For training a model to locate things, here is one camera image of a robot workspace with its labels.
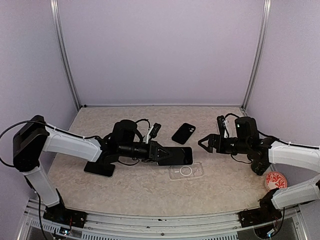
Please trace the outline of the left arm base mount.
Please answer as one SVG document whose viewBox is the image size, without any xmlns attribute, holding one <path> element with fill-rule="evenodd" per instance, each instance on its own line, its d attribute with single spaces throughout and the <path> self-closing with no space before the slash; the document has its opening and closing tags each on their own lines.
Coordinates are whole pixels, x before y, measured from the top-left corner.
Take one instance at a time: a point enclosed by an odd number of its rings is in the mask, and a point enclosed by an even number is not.
<svg viewBox="0 0 320 240">
<path fill-rule="evenodd" d="M 83 229 L 87 219 L 87 213 L 65 207 L 63 200 L 55 206 L 45 207 L 43 218 L 54 223 Z"/>
</svg>

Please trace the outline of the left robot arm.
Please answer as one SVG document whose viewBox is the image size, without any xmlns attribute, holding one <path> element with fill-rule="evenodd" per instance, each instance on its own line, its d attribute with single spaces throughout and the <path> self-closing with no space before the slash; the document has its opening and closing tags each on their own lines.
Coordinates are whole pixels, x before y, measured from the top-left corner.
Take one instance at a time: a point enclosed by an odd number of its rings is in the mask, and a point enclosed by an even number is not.
<svg viewBox="0 0 320 240">
<path fill-rule="evenodd" d="M 151 125 L 143 136 L 136 121 L 123 119 L 115 123 L 112 132 L 105 137 L 81 136 L 59 129 L 46 123 L 41 115 L 20 124 L 23 127 L 13 138 L 12 164 L 5 161 L 2 164 L 21 172 L 50 209 L 50 214 L 61 223 L 70 218 L 70 211 L 43 170 L 39 160 L 41 153 L 73 156 L 99 165 L 110 165 L 119 157 L 158 163 L 173 156 L 168 148 L 153 140 L 161 128 L 158 123 Z"/>
</svg>

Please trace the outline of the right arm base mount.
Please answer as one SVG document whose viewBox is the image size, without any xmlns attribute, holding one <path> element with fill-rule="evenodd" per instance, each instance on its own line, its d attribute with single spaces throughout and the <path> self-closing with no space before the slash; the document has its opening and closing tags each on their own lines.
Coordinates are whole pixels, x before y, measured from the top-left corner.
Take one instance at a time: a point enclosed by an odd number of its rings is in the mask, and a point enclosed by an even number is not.
<svg viewBox="0 0 320 240">
<path fill-rule="evenodd" d="M 238 213 L 242 228 L 260 225 L 281 219 L 282 212 L 276 209 L 271 200 L 261 200 L 258 208 L 245 209 Z"/>
</svg>

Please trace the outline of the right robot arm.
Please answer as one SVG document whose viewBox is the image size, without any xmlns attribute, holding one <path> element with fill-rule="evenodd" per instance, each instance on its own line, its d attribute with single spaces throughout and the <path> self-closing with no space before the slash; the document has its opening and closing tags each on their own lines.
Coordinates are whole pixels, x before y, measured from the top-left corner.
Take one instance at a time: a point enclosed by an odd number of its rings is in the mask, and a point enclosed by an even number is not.
<svg viewBox="0 0 320 240">
<path fill-rule="evenodd" d="M 234 120 L 236 136 L 230 137 L 225 125 L 226 117 L 217 117 L 218 134 L 209 134 L 198 141 L 198 145 L 208 153 L 216 152 L 235 156 L 246 155 L 251 169 L 261 176 L 270 165 L 282 164 L 307 169 L 319 173 L 320 148 L 318 146 L 300 145 L 284 142 L 271 135 L 260 136 L 256 120 L 249 116 L 236 116 Z M 270 190 L 260 200 L 261 207 L 256 210 L 256 218 L 266 222 L 276 210 L 289 206 L 319 200 L 320 177 L 286 187 Z"/>
</svg>

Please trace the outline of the dark phone case underneath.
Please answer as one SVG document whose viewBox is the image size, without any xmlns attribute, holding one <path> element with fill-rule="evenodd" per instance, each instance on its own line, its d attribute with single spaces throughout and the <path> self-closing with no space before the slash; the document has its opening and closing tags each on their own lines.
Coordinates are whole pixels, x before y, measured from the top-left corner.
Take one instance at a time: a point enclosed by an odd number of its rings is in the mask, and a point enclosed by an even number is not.
<svg viewBox="0 0 320 240">
<path fill-rule="evenodd" d="M 194 125 L 185 122 L 173 134 L 171 140 L 180 145 L 184 145 L 191 137 L 191 135 L 195 132 L 195 130 L 196 127 Z"/>
</svg>

